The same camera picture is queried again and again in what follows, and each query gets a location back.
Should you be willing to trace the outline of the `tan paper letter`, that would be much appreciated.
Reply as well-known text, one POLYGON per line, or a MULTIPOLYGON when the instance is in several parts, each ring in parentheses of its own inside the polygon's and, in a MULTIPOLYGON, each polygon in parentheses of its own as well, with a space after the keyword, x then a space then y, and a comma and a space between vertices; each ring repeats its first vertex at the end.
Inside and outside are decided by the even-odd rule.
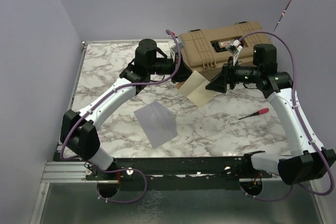
POLYGON ((178 93, 187 97, 198 107, 206 105, 214 96, 214 91, 206 90, 209 81, 194 70, 189 78, 178 88, 178 93))

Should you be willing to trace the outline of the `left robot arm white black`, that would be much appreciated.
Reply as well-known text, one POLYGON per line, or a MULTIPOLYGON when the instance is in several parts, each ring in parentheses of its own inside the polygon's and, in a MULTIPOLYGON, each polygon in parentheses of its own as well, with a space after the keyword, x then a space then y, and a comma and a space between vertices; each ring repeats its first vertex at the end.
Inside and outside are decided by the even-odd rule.
POLYGON ((182 41, 174 38, 175 46, 167 56, 152 39, 143 39, 135 50, 134 58, 120 73, 115 83, 95 101, 79 111, 68 110, 62 119, 60 141, 62 148, 69 148, 76 157, 98 167, 104 179, 115 175, 114 158, 101 146, 98 129, 121 105, 139 94, 154 74, 166 76, 166 80, 186 80, 191 72, 183 65, 182 41))

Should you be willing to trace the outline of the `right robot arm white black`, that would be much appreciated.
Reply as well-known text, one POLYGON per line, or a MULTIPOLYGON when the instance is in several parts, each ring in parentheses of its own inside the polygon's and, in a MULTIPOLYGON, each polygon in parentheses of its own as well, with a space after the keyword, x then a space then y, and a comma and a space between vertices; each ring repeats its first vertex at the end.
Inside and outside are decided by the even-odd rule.
POLYGON ((239 66, 230 57, 206 89, 226 93, 238 83, 255 84, 278 115, 291 155, 247 154, 248 160, 241 164, 242 173, 254 177, 263 170, 280 176, 287 185, 322 178, 335 162, 335 151, 325 149, 314 134, 300 108, 291 76, 277 70, 276 47, 272 44, 255 45, 253 64, 252 67, 239 66))

